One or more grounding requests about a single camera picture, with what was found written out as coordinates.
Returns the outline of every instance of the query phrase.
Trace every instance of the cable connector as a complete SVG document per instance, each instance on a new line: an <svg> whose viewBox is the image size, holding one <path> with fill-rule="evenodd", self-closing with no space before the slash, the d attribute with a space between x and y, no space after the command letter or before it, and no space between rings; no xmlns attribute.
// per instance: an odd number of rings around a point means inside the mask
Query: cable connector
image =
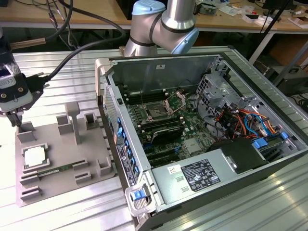
<svg viewBox="0 0 308 231"><path fill-rule="evenodd" d="M30 92L36 92L44 88L44 85L48 82L47 76L40 77L43 73L39 73L26 78L26 83Z"/></svg>

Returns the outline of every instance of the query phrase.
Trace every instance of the black cable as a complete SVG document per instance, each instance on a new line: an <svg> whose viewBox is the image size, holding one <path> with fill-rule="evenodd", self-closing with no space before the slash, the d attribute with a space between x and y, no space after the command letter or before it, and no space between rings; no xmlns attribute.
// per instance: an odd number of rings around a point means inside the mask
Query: black cable
<svg viewBox="0 0 308 231"><path fill-rule="evenodd" d="M261 7L261 8L263 7L263 6L258 5L257 2L255 2L255 4L256 4L258 7Z"/></svg>
<svg viewBox="0 0 308 231"><path fill-rule="evenodd" d="M299 94L302 99L299 98L299 100L297 101L295 97L293 96L289 96L290 98L292 98L295 103L300 106L306 113L308 113L308 98L304 97L302 94Z"/></svg>
<svg viewBox="0 0 308 231"><path fill-rule="evenodd" d="M299 65L296 65L297 67L303 67L302 69L304 70L306 67L308 67L308 64L307 65L302 65L302 66L299 66Z"/></svg>
<svg viewBox="0 0 308 231"><path fill-rule="evenodd" d="M67 12L66 12L66 8L64 6L63 6L63 11L64 11L65 18L67 18ZM74 36L74 34L73 34L72 30L71 30L71 25L68 24L67 28L68 28L68 36L67 36L68 43L69 43L70 46L72 45L72 46L74 46L75 49L77 49L77 47L80 47L80 46L79 46L79 43L78 43L76 37ZM77 44L77 47L73 43L70 44L71 43L71 35L72 35L73 39L75 40L75 42Z"/></svg>
<svg viewBox="0 0 308 231"><path fill-rule="evenodd" d="M266 15L266 19L265 19L265 22L264 22L264 24L263 24L263 26L262 26L262 29L260 30L260 34L262 33L262 30L263 30L263 28L264 28L264 26L265 26L265 24L266 24L266 21L268 20L268 17L269 17L269 14L270 13L270 11L268 11L268 15Z"/></svg>
<svg viewBox="0 0 308 231"><path fill-rule="evenodd" d="M66 8L69 8L70 6L68 4L66 4L63 0L58 0L63 6L65 6ZM80 52L88 49L88 48L91 48L91 47L95 47L95 46L98 46L98 45L102 45L102 44L106 44L106 43L109 43L109 42L115 42L115 41L119 41L119 40L122 40L126 37L126 33L125 33L125 30L123 30L122 27L120 27L118 24L106 19L106 18L103 18L103 17L100 17L96 14L93 14L93 13L90 13L90 12L87 12L87 11L83 11L81 9L78 9L78 8L75 8L73 7L73 11L74 12L77 12L77 13L80 13L80 14L83 14L83 15L86 15L86 16L89 16L89 17L92 17L92 18L96 18L98 20L101 20L103 22L106 22L112 26L114 26L116 29L118 29L121 33L121 36L117 37L117 38L110 38L110 39L106 39L106 40L100 40L100 41L96 41L96 42L91 42L89 44L86 44L82 47L79 47L78 49L76 49L75 51L71 52L68 56L66 56L63 61L54 69L53 72L50 73L49 76L46 77L46 80L49 81L51 80L53 77L55 77L56 74L59 73L59 71L64 67L65 64L67 64L67 62L69 60L71 60L75 55L79 54Z"/></svg>
<svg viewBox="0 0 308 231"><path fill-rule="evenodd" d="M69 11L66 20L64 21L62 27L60 27L60 29L58 29L56 33L45 38L46 42L58 37L66 29L69 21L71 20L72 13L73 13L73 0L70 0Z"/></svg>
<svg viewBox="0 0 308 231"><path fill-rule="evenodd" d="M41 3L39 3L39 2L37 2L35 0L32 0L32 4L36 8L39 8L40 10L49 11L48 9L44 8L44 6L46 6L46 5L42 5Z"/></svg>
<svg viewBox="0 0 308 231"><path fill-rule="evenodd" d="M53 22L53 23L51 23L51 24L53 25L54 29L55 29L56 31L58 31L58 23L57 23L56 18L54 17L54 14L53 14L53 12L52 12L52 10L51 10L50 3L48 2L48 0L46 0L46 4L47 4L47 8L48 8L48 10L49 10L49 17L50 17L50 20ZM65 42L65 40L62 38L61 35L59 35L59 38L60 38L61 41L69 48L69 50L72 51L72 49L70 48L70 46Z"/></svg>
<svg viewBox="0 0 308 231"><path fill-rule="evenodd" d="M27 6L44 6L44 5L46 5L46 3L39 3L39 2L37 2L37 1L34 1L34 2L36 2L37 4L30 4L30 3L25 3L25 2L22 2L22 1L19 1L19 0L15 0L16 2L19 2L19 3L21 3L21 4L24 4L24 5L27 5Z"/></svg>

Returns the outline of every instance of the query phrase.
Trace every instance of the slotted aluminum surface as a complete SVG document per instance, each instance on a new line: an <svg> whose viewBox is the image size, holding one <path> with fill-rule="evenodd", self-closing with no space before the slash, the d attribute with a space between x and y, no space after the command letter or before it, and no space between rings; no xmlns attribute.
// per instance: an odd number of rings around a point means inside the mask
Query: slotted aluminum surface
<svg viewBox="0 0 308 231"><path fill-rule="evenodd" d="M224 51L239 67L294 120L308 132L306 115L297 112L261 74L235 50L228 47L194 48L190 52ZM67 52L16 54L27 75L50 73ZM65 112L64 103L78 101L81 114L94 112L94 61L119 56L118 50L85 51L72 59L50 82L24 121L34 126L56 122ZM231 73L232 81L244 95L251 91ZM6 118L0 118L0 230L134 230L118 177L18 208L15 199L14 132ZM288 165L262 182L201 207L164 224L158 230L308 230L308 156Z"/></svg>

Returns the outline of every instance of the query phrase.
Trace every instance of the wooden table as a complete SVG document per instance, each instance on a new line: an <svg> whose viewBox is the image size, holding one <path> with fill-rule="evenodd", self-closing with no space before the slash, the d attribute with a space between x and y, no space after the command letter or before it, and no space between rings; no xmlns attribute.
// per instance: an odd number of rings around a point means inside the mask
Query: wooden table
<svg viewBox="0 0 308 231"><path fill-rule="evenodd" d="M31 3L31 0L20 1ZM247 0L242 1L239 4L254 6L258 14L262 14L264 11L254 3L250 3ZM75 0L74 7L103 16L119 24L124 29L130 29L130 21L125 18L116 0ZM282 16L282 20L274 25L272 30L266 35L254 55L251 57L250 61L252 63L261 54L274 34L308 34L308 30L303 30L288 21L289 17L290 16ZM61 22L58 14L56 14L56 18L58 19L58 22ZM47 11L41 10L35 6L27 6L18 3L15 0L10 0L8 7L0 8L0 26L52 27ZM82 29L113 29L112 26L106 23L78 13L73 13L71 27ZM242 33L259 33L261 29L257 24L245 22L241 15L232 17L220 11L217 11L216 16L198 15L196 27L198 27L200 31Z"/></svg>

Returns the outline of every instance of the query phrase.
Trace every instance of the blue cable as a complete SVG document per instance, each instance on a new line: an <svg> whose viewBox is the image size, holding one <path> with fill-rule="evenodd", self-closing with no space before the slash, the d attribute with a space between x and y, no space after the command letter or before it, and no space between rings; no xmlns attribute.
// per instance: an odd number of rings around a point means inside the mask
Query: blue cable
<svg viewBox="0 0 308 231"><path fill-rule="evenodd" d="M257 134L255 131L251 130L251 129L248 127L247 117L248 117L249 115L252 115L252 116L255 116L256 118L258 118L258 120L259 120L259 121L261 122L261 124L262 124L263 129L266 131L267 135L271 135L271 132L266 128L266 126L265 126L265 124L263 123L263 120L261 119L261 117L258 116L258 115L256 115L256 114L253 114L253 113L246 115L246 116L245 116L245 119L244 119L245 127L246 127L250 132L254 133L257 137L259 137L258 134Z"/></svg>

